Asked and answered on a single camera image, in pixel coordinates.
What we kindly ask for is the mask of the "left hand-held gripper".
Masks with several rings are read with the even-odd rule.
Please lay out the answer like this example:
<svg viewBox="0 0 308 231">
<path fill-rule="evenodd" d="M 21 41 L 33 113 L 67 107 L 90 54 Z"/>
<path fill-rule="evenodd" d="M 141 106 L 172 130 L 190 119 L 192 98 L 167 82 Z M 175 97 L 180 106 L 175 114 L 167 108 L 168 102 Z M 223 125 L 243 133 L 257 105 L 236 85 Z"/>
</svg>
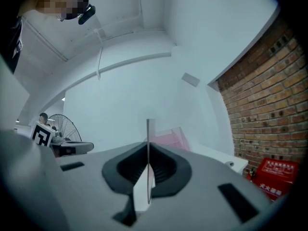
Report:
<svg viewBox="0 0 308 231">
<path fill-rule="evenodd" d="M 30 138 L 38 145 L 52 149 L 54 154 L 62 156 L 87 154 L 94 149 L 92 142 L 65 141 L 58 131 L 40 122 L 36 122 Z"/>
</svg>

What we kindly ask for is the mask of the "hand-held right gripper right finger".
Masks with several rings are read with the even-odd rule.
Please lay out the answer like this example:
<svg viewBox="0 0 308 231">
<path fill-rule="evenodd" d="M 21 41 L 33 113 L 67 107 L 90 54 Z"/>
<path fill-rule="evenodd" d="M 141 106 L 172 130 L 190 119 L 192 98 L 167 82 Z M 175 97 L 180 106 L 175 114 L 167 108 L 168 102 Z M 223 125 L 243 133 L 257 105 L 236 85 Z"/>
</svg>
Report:
<svg viewBox="0 0 308 231">
<path fill-rule="evenodd" d="M 222 162 L 181 149 L 163 146 L 186 159 L 192 168 L 187 185 L 176 195 L 155 198 L 135 223 L 135 231 L 260 231 L 267 218 L 269 198 L 253 183 Z M 256 210 L 243 222 L 220 191 L 232 185 Z"/>
</svg>

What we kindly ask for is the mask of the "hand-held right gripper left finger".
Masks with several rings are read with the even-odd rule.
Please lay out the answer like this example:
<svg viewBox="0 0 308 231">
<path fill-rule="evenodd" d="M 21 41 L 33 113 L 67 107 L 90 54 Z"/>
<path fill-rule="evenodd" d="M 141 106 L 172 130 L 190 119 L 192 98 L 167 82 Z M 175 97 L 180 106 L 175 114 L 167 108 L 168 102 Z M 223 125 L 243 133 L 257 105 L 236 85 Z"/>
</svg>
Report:
<svg viewBox="0 0 308 231">
<path fill-rule="evenodd" d="M 102 167 L 56 158 L 50 148 L 0 130 L 0 230 L 135 231 L 114 219 L 129 198 L 109 188 Z"/>
</svg>

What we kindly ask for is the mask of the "pink transparent plastic box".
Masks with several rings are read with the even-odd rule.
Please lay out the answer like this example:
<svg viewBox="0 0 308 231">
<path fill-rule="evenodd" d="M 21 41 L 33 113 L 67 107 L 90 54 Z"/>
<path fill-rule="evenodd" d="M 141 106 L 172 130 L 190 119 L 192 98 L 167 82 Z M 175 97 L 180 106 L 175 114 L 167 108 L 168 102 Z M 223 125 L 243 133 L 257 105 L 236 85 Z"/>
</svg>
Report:
<svg viewBox="0 0 308 231">
<path fill-rule="evenodd" d="M 163 131 L 149 130 L 149 142 L 190 151 L 189 143 L 181 127 Z"/>
</svg>

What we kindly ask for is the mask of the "white book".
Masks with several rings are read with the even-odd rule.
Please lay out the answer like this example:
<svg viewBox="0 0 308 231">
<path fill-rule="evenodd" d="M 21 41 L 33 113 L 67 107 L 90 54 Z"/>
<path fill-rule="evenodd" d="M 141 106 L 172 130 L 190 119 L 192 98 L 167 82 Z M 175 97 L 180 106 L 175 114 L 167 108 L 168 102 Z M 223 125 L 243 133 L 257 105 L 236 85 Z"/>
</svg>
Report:
<svg viewBox="0 0 308 231">
<path fill-rule="evenodd" d="M 133 188 L 134 208 L 136 214 L 143 214 L 151 204 L 152 189 L 155 187 L 154 170 L 150 164 L 150 142 L 155 138 L 155 120 L 146 120 L 146 159 L 147 163 Z"/>
</svg>

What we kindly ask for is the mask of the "black standing fan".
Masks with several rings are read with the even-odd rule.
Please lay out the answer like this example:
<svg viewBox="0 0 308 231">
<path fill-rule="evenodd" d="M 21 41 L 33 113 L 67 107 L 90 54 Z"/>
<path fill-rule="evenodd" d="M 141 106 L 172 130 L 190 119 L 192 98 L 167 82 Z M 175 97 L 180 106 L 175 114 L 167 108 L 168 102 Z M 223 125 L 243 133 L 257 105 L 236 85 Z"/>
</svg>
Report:
<svg viewBox="0 0 308 231">
<path fill-rule="evenodd" d="M 54 114 L 48 118 L 48 124 L 55 127 L 59 135 L 67 141 L 82 142 L 80 133 L 74 123 L 62 114 Z"/>
</svg>

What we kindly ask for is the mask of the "red fire equipment box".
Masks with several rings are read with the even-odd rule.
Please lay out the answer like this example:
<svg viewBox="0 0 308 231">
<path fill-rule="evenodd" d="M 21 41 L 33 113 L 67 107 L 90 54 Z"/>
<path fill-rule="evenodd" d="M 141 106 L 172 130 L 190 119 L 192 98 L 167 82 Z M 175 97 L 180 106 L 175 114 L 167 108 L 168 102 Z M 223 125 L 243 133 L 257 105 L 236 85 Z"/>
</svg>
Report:
<svg viewBox="0 0 308 231">
<path fill-rule="evenodd" d="M 289 193 L 298 175 L 299 163 L 265 158 L 251 181 L 271 200 Z"/>
</svg>

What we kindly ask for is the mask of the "person's black shirt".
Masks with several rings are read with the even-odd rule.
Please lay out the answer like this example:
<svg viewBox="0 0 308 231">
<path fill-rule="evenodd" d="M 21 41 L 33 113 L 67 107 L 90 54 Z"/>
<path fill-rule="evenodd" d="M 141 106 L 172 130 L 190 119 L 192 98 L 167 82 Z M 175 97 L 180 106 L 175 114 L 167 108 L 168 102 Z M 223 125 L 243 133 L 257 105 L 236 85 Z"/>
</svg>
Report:
<svg viewBox="0 0 308 231">
<path fill-rule="evenodd" d="M 16 70 L 23 47 L 21 33 L 21 17 L 0 23 L 0 54 L 12 73 Z"/>
</svg>

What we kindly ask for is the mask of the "white wall box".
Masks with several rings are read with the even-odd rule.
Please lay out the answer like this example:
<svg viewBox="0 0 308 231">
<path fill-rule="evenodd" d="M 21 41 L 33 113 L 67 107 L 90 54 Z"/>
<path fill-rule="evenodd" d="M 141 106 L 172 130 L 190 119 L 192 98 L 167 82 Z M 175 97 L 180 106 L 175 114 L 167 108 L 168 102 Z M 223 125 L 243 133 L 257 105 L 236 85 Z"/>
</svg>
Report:
<svg viewBox="0 0 308 231">
<path fill-rule="evenodd" d="M 184 73 L 181 79 L 194 87 L 197 87 L 198 84 L 200 83 L 200 79 L 188 73 Z"/>
</svg>

